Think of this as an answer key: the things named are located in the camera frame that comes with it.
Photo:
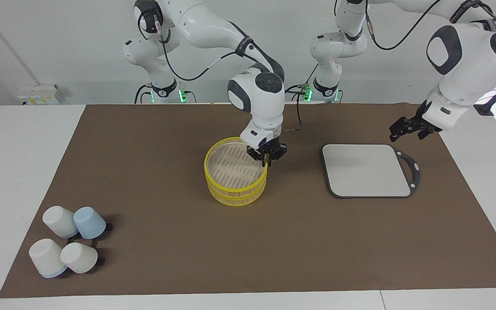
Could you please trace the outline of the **yellow bamboo steamer lid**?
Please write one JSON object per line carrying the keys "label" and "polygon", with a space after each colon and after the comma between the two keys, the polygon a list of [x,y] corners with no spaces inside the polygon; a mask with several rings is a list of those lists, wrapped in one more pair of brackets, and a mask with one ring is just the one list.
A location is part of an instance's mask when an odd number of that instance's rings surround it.
{"label": "yellow bamboo steamer lid", "polygon": [[241,197],[264,187],[268,167],[248,155],[247,145],[240,137],[229,137],[208,150],[204,171],[210,189],[221,195]]}

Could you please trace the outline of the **yellow bamboo steamer basket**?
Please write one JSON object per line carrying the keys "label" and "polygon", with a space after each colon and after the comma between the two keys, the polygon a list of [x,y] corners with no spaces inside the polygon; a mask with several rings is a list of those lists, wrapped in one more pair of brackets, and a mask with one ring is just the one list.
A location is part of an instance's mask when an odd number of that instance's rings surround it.
{"label": "yellow bamboo steamer basket", "polygon": [[205,172],[205,180],[211,196],[217,202],[229,207],[243,207],[252,204],[262,196],[267,184],[267,175],[267,170],[265,170],[253,184],[236,189],[218,184],[208,172]]}

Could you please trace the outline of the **white cutting board grey rim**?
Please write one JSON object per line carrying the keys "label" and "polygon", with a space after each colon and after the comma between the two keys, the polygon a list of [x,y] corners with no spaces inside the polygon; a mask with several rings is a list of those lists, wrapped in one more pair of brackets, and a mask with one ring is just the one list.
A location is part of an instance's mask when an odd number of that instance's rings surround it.
{"label": "white cutting board grey rim", "polygon": [[327,144],[321,157],[335,198],[409,198],[421,181],[417,162],[387,144]]}

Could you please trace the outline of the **brown table mat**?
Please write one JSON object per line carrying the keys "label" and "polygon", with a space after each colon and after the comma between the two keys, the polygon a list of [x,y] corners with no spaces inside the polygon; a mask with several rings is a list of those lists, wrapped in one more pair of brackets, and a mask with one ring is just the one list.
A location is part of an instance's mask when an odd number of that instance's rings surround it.
{"label": "brown table mat", "polygon": [[[419,290],[496,287],[496,232],[439,135],[394,147],[422,173],[409,198],[338,199],[321,149],[389,143],[416,106],[303,105],[281,137],[262,196],[231,208],[209,193],[203,161],[249,116],[230,105],[90,105],[0,291],[73,295]],[[114,228],[93,272],[44,279],[29,248],[53,233],[41,217],[91,206]]]}

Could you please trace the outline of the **light blue plastic cup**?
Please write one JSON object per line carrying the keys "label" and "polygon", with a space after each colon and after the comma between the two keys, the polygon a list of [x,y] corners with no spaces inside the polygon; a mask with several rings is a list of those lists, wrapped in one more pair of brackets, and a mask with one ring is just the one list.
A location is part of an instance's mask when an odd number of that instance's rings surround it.
{"label": "light blue plastic cup", "polygon": [[73,220],[83,239],[95,239],[102,235],[107,223],[102,216],[91,206],[84,206],[78,209]]}

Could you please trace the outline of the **white plastic cup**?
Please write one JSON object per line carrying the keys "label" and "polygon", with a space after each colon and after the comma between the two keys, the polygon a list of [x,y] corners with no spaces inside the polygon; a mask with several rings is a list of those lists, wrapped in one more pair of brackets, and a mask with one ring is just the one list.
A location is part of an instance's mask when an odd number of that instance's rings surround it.
{"label": "white plastic cup", "polygon": [[41,239],[29,248],[30,259],[43,278],[51,279],[67,270],[67,265],[61,261],[61,251],[61,247],[49,238]]}
{"label": "white plastic cup", "polygon": [[74,221],[74,213],[59,205],[45,210],[43,223],[60,238],[71,238],[79,233]]}
{"label": "white plastic cup", "polygon": [[96,249],[77,242],[66,245],[60,254],[62,263],[75,273],[87,273],[95,266],[98,258]]}

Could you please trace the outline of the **white wall socket box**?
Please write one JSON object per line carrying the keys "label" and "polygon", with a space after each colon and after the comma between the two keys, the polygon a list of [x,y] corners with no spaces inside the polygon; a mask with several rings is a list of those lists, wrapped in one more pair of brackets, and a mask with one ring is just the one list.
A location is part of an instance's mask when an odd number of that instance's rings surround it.
{"label": "white wall socket box", "polygon": [[22,105],[65,104],[65,96],[57,84],[21,85],[16,92],[16,98]]}

